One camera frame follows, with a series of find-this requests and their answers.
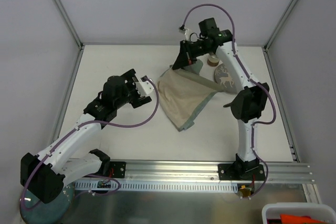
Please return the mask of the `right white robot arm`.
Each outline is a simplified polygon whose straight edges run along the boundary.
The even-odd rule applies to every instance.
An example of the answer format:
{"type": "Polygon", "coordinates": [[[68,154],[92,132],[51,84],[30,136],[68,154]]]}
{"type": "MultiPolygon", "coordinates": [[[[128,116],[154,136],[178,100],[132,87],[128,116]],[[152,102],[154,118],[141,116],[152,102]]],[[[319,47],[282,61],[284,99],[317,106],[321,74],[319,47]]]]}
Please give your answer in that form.
{"type": "Polygon", "coordinates": [[[231,179],[248,179],[260,165],[254,153],[254,124],[261,117],[267,102],[269,85],[252,79],[236,49],[230,30],[220,30],[214,18],[199,23],[200,35],[197,41],[182,40],[180,52],[172,69],[182,69],[196,63],[199,56],[214,53],[224,63],[238,90],[234,100],[227,104],[238,121],[239,145],[235,161],[228,168],[220,168],[219,175],[231,179]]]}

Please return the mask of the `green beige cloth placemat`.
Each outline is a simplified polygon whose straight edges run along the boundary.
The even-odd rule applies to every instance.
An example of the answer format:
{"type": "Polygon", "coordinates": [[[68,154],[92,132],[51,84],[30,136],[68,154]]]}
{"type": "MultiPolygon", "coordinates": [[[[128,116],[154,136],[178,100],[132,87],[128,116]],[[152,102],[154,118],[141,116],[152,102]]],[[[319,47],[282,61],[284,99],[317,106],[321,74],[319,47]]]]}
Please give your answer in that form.
{"type": "Polygon", "coordinates": [[[197,60],[182,69],[169,68],[157,81],[161,108],[179,132],[192,127],[207,103],[221,92],[218,84],[200,76],[202,67],[203,62],[197,60]]]}

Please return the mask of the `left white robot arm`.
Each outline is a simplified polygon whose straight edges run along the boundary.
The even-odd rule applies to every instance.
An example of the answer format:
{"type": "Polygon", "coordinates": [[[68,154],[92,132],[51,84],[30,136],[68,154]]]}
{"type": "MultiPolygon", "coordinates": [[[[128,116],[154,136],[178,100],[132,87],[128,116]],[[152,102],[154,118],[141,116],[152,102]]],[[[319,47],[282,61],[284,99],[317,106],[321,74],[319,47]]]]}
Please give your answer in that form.
{"type": "Polygon", "coordinates": [[[110,76],[68,133],[36,155],[27,153],[23,156],[20,183],[24,191],[48,204],[67,185],[82,177],[112,175],[110,157],[99,149],[93,149],[75,161],[70,161],[70,158],[104,127],[118,127],[112,120],[120,108],[130,104],[136,109],[150,103],[152,92],[157,92],[155,84],[147,76],[138,79],[134,69],[120,76],[110,76]]]}

